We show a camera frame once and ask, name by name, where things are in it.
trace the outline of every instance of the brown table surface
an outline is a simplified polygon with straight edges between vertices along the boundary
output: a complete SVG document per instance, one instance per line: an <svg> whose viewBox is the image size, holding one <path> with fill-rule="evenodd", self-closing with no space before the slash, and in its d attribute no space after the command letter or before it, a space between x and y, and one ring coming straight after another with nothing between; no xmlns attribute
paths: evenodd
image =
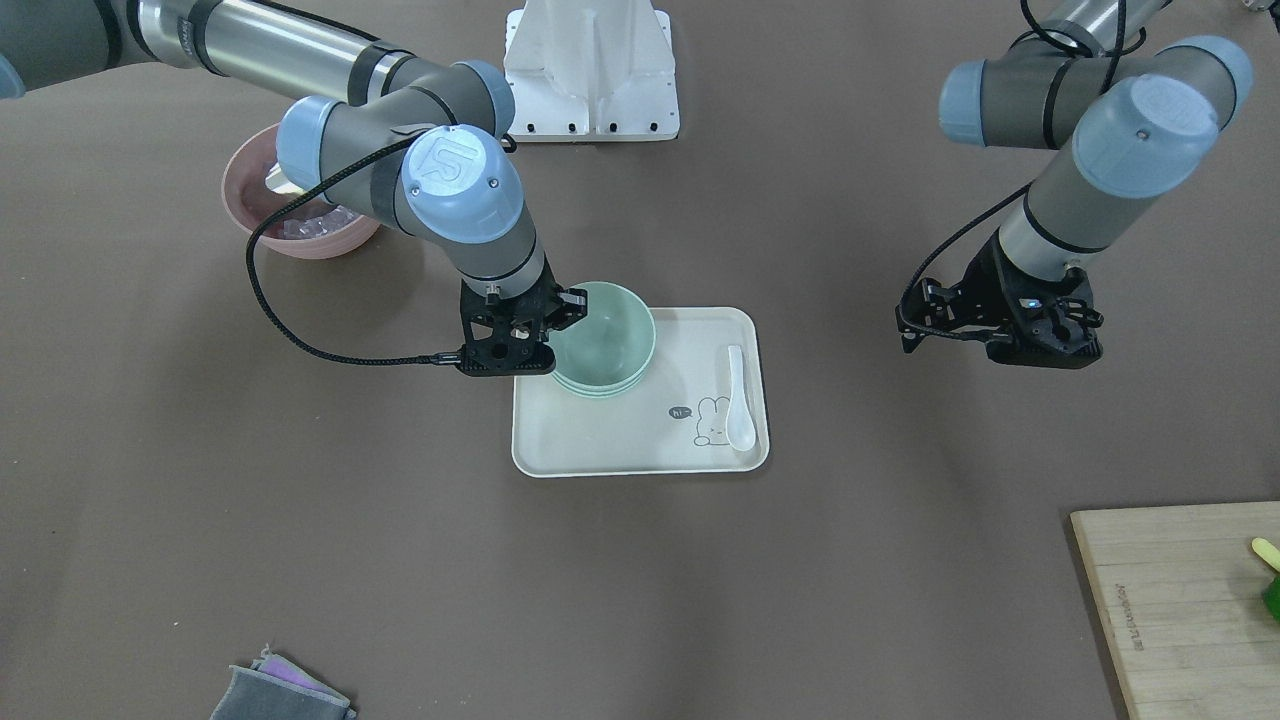
<svg viewBox="0 0 1280 720"><path fill-rule="evenodd" d="M493 63L516 6L298 5ZM204 717L266 643L369 720L1116 712L1068 514L1280 493L1274 27L1238 0L1151 23L1144 51L1219 33L1258 78L1094 266L1107 355L1069 373L904 356L892 320L1051 158L937 128L1015 3L659 8L681 137L515 163L562 281L755 319L773 448L749 475L532 480L509 379L293 348L218 193L282 97L150 65L0 104L0 716ZM460 342L421 241L261 265L324 347Z"/></svg>

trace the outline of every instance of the robotic arm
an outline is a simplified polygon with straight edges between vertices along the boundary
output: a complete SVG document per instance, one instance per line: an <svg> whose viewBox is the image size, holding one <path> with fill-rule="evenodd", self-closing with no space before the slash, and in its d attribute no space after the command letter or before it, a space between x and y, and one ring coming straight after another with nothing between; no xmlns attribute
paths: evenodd
<svg viewBox="0 0 1280 720"><path fill-rule="evenodd" d="M204 68L300 99L276 133L288 179L320 184L397 141L324 199L439 245L462 275L468 375L549 373L549 331L586 315L556 283L498 138L515 99L479 60L436 65L266 0L0 0L0 99L124 64ZM477 337L474 325L490 328Z"/></svg>
<svg viewBox="0 0 1280 720"><path fill-rule="evenodd" d="M1210 36L1112 68L1102 49L1117 24L1132 38L1167 3L1126 3L1124 20L1119 5L1069 0L1002 59L947 78L940 117L952 141L1060 151L957 284L913 281L897 307L904 351L937 334L980 340L1010 365L1101 357L1102 315L1084 268L1190 176L1253 82L1244 51ZM965 327L992 329L955 332Z"/></svg>

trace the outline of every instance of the white tray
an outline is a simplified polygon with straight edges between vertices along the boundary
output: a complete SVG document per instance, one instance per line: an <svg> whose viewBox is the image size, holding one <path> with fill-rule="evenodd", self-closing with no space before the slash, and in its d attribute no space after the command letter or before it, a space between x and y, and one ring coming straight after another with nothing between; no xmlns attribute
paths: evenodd
<svg viewBox="0 0 1280 720"><path fill-rule="evenodd" d="M534 478L745 473L769 455L755 324L736 307L654 307L653 361L617 397L579 397L550 375L516 378L511 457ZM742 347L755 447L724 437L728 346Z"/></svg>

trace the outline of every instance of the pink bowl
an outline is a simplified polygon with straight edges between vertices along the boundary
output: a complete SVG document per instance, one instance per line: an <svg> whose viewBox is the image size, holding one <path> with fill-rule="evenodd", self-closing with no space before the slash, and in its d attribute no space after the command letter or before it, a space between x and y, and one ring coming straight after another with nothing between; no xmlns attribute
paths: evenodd
<svg viewBox="0 0 1280 720"><path fill-rule="evenodd" d="M236 220L236 224L247 233L253 232L268 215L284 208L288 199L276 195L266 187L266 173L275 164L275 128L271 126L262 132L248 138L239 150L232 155L230 163L223 172L223 206L227 214ZM314 205L305 205L294 215L321 215L333 206L314 201ZM262 233L261 243L289 255L305 260L324 260L337 258L344 252L360 247L366 240L372 237L381 224L369 217L356 215L347 224L323 232L315 237L288 238L283 236L280 224Z"/></svg>

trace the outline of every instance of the folded cloth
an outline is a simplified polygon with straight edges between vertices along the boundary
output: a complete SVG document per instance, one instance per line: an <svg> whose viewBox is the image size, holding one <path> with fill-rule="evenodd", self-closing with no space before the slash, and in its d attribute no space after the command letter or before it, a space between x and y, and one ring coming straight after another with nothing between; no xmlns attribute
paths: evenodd
<svg viewBox="0 0 1280 720"><path fill-rule="evenodd" d="M250 667L230 670L232 684L209 720L356 720L349 700L271 648Z"/></svg>

